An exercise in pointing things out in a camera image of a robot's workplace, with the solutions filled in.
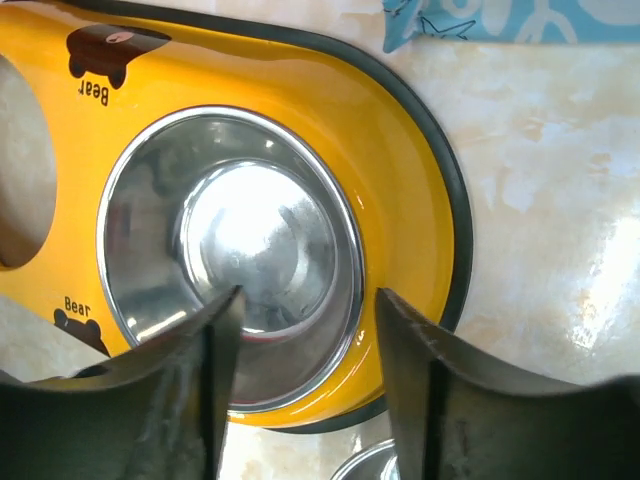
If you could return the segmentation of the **blue patterned pet tent fabric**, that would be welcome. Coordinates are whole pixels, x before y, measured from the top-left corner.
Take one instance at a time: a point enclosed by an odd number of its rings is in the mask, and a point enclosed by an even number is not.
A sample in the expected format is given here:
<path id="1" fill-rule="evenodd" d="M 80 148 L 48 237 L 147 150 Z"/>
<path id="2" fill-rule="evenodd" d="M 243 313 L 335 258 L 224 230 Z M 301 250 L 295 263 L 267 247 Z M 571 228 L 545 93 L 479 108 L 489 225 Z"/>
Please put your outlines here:
<path id="1" fill-rule="evenodd" d="M 589 0 L 384 1 L 383 51 L 419 36 L 524 44 L 634 44 L 639 3 Z"/>

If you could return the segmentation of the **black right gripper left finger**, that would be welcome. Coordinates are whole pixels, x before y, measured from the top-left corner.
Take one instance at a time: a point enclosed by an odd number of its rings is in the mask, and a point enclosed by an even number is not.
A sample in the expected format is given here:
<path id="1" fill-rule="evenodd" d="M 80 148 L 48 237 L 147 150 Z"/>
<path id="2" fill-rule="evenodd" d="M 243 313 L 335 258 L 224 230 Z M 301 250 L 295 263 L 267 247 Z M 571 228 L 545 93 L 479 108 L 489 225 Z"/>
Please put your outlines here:
<path id="1" fill-rule="evenodd" d="M 72 377 L 3 373 L 2 478 L 217 478 L 244 317 L 234 287 Z"/>

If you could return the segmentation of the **yellow double pet bowl holder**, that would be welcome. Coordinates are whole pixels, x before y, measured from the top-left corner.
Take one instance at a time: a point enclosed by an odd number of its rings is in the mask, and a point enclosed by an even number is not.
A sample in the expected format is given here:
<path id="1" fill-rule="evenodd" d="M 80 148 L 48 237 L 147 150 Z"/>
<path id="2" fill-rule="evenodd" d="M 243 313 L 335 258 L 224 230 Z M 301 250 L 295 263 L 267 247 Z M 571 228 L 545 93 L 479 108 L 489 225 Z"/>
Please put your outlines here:
<path id="1" fill-rule="evenodd" d="M 472 269 L 472 221 L 460 168 L 420 98 L 376 58 L 281 26 L 117 1 L 5 1 L 1 57 L 30 99 L 25 130 L 44 128 L 55 161 L 49 231 L 1 292 L 94 349 L 127 343 L 107 303 L 96 252 L 107 178 L 153 121 L 201 105 L 264 115 L 307 142 L 355 215 L 365 262 L 362 311 L 347 353 L 310 395 L 235 422 L 340 428 L 376 415 L 383 380 L 375 294 L 387 287 L 454 329 Z"/>

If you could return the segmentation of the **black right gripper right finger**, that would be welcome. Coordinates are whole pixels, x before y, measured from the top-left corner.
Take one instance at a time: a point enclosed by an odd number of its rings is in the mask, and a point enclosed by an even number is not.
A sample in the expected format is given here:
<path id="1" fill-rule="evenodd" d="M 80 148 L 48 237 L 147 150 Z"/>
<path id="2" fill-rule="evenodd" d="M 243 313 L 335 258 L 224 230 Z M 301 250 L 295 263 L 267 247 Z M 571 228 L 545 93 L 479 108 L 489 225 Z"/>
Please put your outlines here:
<path id="1" fill-rule="evenodd" d="M 375 319 L 404 479 L 635 479 L 639 380 L 580 386 L 509 364 L 394 291 Z"/>

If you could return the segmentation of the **stainless steel pet bowl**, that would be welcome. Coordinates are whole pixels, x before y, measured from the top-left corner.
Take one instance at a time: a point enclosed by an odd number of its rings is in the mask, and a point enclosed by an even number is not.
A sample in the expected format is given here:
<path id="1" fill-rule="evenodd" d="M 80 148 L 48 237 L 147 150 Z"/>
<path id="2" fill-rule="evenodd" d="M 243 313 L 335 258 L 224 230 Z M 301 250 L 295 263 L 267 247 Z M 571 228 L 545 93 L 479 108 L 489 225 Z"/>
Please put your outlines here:
<path id="1" fill-rule="evenodd" d="M 363 247 L 339 182 L 293 131 L 239 107 L 181 109 L 131 140 L 103 190 L 96 252 L 131 346 L 242 289 L 239 412 L 319 388 L 362 311 Z"/>

